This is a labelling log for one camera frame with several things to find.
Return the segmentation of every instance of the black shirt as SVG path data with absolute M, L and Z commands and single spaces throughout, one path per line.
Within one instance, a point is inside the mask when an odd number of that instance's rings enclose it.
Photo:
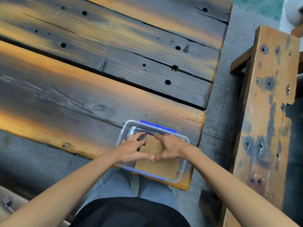
M 187 220 L 172 207 L 138 197 L 100 198 L 88 203 L 70 227 L 182 226 Z

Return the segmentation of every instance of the jeans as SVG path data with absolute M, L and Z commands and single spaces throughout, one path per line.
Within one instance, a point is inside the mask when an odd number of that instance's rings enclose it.
M 99 198 L 134 197 L 131 190 L 131 174 L 117 168 L 110 168 L 98 181 L 92 193 L 77 213 L 89 202 Z M 138 197 L 158 202 L 178 210 L 174 195 L 164 183 L 139 175 Z

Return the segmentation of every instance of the cardboard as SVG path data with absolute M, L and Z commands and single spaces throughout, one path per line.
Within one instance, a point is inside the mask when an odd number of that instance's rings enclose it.
M 153 136 L 149 136 L 145 146 L 141 146 L 140 152 L 147 152 L 157 156 L 161 154 L 164 149 L 164 144 L 160 140 Z M 179 170 L 179 161 L 180 159 L 174 159 L 161 160 L 159 162 L 152 163 L 152 161 L 148 159 L 139 159 L 136 161 L 135 168 L 168 179 L 175 179 L 176 173 Z

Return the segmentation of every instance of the plastic container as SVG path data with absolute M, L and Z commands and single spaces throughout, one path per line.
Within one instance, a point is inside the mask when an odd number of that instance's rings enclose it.
M 169 134 L 174 134 L 177 137 L 180 138 L 184 138 L 186 140 L 187 143 L 189 143 L 189 139 L 183 135 L 180 135 L 177 133 L 176 130 L 172 130 L 169 128 L 165 128 L 156 124 L 152 124 L 146 121 L 141 120 L 140 122 L 138 121 L 134 121 L 134 120 L 129 120 L 125 123 L 124 127 L 122 128 L 116 146 L 120 145 L 121 141 L 123 139 L 128 139 L 132 134 L 138 133 L 138 132 L 143 132 L 145 131 L 146 134 L 149 135 L 153 135 L 154 133 L 163 135 L 165 133 L 169 133 Z M 186 165 L 186 160 L 185 159 L 180 159 L 179 161 L 179 170 L 176 172 L 176 176 L 174 179 L 169 179 L 169 178 L 165 178 L 159 175 L 155 175 L 155 174 L 151 174 L 142 170 L 138 170 L 135 169 L 135 165 L 136 165 L 136 161 L 131 161 L 128 163 L 117 163 L 117 166 L 124 168 L 125 170 L 129 170 L 131 172 L 136 172 L 142 175 L 146 175 L 149 177 L 153 177 L 156 179 L 159 179 L 161 181 L 167 181 L 167 182 L 172 182 L 172 183 L 177 183 L 180 181 L 184 169 L 185 169 L 185 165 Z

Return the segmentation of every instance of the wooden bench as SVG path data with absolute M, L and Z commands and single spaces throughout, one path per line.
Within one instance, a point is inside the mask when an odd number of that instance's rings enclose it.
M 230 171 L 235 177 L 282 209 L 300 41 L 295 36 L 260 26 L 254 45 L 231 65 L 246 67 L 238 107 L 236 142 Z M 240 226 L 225 207 L 221 225 Z
M 90 159 L 129 119 L 199 146 L 232 3 L 5 0 L 0 129 Z M 193 167 L 171 186 L 188 190 Z

